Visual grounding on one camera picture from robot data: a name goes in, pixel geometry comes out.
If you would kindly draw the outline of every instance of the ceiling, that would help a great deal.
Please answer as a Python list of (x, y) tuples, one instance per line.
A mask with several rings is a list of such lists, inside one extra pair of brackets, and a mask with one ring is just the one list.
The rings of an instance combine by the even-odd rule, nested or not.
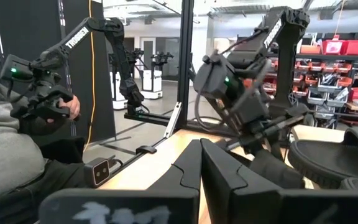
[[(225, 14), (260, 14), (271, 7), (301, 8), (309, 3), (309, 11), (339, 10), (342, 0), (195, 0), (196, 16)], [(158, 19), (179, 17), (180, 0), (104, 0), (104, 16), (121, 19)], [(345, 10), (358, 9), (358, 0), (345, 0)]]

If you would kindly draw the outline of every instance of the gray hoodie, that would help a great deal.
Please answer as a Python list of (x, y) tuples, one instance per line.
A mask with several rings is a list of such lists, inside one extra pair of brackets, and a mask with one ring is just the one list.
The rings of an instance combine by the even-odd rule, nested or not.
[[(62, 124), (47, 124), (37, 118), (19, 121), (12, 118), (7, 88), (0, 84), (0, 195), (28, 184), (44, 172), (45, 160), (29, 135), (51, 134)], [(27, 105), (24, 98), (20, 105)]]

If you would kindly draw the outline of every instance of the black bracket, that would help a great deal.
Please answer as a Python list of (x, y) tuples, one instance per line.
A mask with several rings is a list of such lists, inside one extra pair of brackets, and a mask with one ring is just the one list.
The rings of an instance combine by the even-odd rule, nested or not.
[(84, 178), (86, 184), (92, 188), (100, 187), (107, 182), (110, 179), (109, 159), (98, 157), (85, 164)]
[(141, 146), (136, 149), (136, 154), (141, 153), (141, 152), (154, 154), (157, 152), (157, 150), (156, 150), (156, 148), (151, 147), (151, 146)]

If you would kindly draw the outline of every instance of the robotic arm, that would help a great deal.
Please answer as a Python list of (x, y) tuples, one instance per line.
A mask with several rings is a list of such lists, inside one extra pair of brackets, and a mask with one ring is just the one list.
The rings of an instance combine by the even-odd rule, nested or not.
[[(125, 99), (128, 100), (128, 110), (133, 110), (131, 111), (133, 113), (141, 110), (144, 97), (140, 94), (135, 81), (131, 77), (131, 68), (123, 46), (124, 26), (122, 22), (116, 18), (112, 18), (109, 21), (89, 17), (84, 19), (81, 24), (74, 28), (61, 42), (42, 52), (37, 60), (27, 62), (13, 55), (7, 58), (1, 72), (2, 79), (19, 82), (35, 81), (34, 86), (36, 86), (35, 92), (37, 93), (38, 100), (29, 105), (29, 109), (31, 110), (29, 113), (37, 116), (41, 114), (36, 112), (35, 109), (39, 109), (40, 106), (48, 108), (56, 107), (54, 105), (55, 102), (51, 102), (51, 98), (54, 100), (56, 98), (51, 97), (51, 89), (56, 88), (56, 82), (59, 78), (57, 78), (57, 74), (52, 71), (64, 66), (71, 51), (92, 31), (103, 32), (112, 46), (121, 76), (119, 90)], [(62, 92), (62, 88), (59, 88), (59, 91), (55, 91), (54, 96), (65, 96), (62, 97), (63, 100), (70, 100), (69, 93)], [(53, 109), (50, 116), (58, 117), (65, 113), (64, 111)]]
[[(218, 126), (226, 123), (240, 136), (255, 135), (270, 126), (266, 124), (271, 117), (285, 115), (289, 108), (287, 96), (293, 82), (296, 44), (309, 22), (309, 16), (302, 10), (274, 7), (250, 37), (235, 43), (221, 54), (204, 56), (204, 64), (195, 76), (193, 85), (198, 93), (195, 114), (199, 124), (209, 131), (217, 127), (201, 121), (198, 114), (200, 96), (205, 97), (222, 118)], [(263, 100), (266, 94), (261, 84), (271, 64), (267, 54), (274, 40), (280, 46), (275, 97), (278, 101), (270, 103), (267, 108)], [(235, 48), (234, 51), (225, 58), (223, 54), (232, 48)], [(254, 79), (251, 88), (244, 87), (245, 78)], [(278, 116), (273, 114), (272, 105), (280, 105), (283, 112)]]
[(129, 64), (134, 65), (134, 64), (136, 64), (137, 60), (142, 61), (142, 56), (144, 55), (144, 50), (139, 49), (139, 48), (135, 48), (135, 50), (132, 50), (132, 51), (126, 50), (126, 54), (127, 54), (127, 57), (128, 57)]
[(170, 52), (167, 52), (166, 54), (164, 52), (160, 52), (153, 55), (153, 65), (161, 67), (162, 65), (168, 63), (168, 58), (173, 58), (173, 55)]

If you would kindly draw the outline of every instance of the black pole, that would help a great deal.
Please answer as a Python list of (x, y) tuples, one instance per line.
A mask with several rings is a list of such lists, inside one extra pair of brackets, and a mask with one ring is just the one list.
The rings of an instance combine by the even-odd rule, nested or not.
[(193, 35), (193, 8), (194, 0), (182, 0), (180, 26), (180, 58), (178, 102), (181, 102), (181, 111), (178, 118), (178, 127), (187, 124), (187, 110), (189, 101), (188, 71), (191, 63), (191, 39)]

